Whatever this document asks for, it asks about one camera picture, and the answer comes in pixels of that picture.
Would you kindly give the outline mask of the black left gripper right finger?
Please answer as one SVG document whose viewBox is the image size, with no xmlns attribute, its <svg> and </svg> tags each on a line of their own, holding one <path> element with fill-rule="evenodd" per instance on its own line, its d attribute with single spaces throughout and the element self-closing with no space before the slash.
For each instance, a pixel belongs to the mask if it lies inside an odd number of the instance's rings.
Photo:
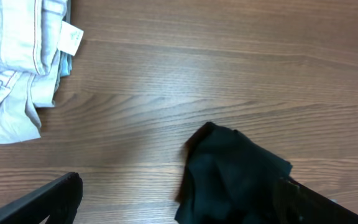
<svg viewBox="0 0 358 224">
<path fill-rule="evenodd" d="M 290 177 L 275 183 L 273 206 L 284 224 L 358 224 L 358 214 Z"/>
</svg>

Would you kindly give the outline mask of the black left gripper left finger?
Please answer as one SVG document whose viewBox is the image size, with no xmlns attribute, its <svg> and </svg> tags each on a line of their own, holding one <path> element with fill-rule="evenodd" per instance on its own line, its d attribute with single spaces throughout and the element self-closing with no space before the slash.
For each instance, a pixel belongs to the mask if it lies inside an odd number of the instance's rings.
<svg viewBox="0 0 358 224">
<path fill-rule="evenodd" d="M 83 197 L 83 181 L 69 172 L 0 208 L 3 223 L 72 224 Z"/>
</svg>

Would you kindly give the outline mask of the black t-shirt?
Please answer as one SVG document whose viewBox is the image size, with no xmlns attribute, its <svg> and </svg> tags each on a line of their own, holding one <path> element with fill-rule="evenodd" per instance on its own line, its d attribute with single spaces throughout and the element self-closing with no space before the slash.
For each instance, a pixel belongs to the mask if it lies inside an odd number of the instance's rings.
<svg viewBox="0 0 358 224">
<path fill-rule="evenodd" d="M 205 123 L 186 142 L 178 223 L 278 223 L 273 187 L 291 164 L 235 129 Z"/>
</svg>

